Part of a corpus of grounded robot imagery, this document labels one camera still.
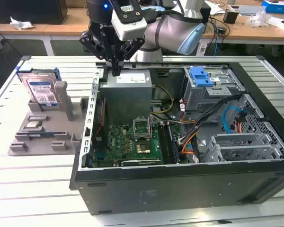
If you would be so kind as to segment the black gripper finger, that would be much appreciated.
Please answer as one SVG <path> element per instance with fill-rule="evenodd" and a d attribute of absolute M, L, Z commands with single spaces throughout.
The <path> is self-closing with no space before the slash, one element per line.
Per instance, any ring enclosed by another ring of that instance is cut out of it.
<path fill-rule="evenodd" d="M 105 60 L 112 69 L 112 76 L 116 76 L 116 54 L 114 46 L 109 43 L 108 35 L 105 32 L 100 32 L 100 36 L 97 38 L 90 31 L 85 31 L 79 41 L 98 59 Z"/>
<path fill-rule="evenodd" d="M 144 44 L 144 38 L 135 38 L 121 42 L 117 48 L 117 75 L 120 75 L 124 60 L 129 60 Z"/>

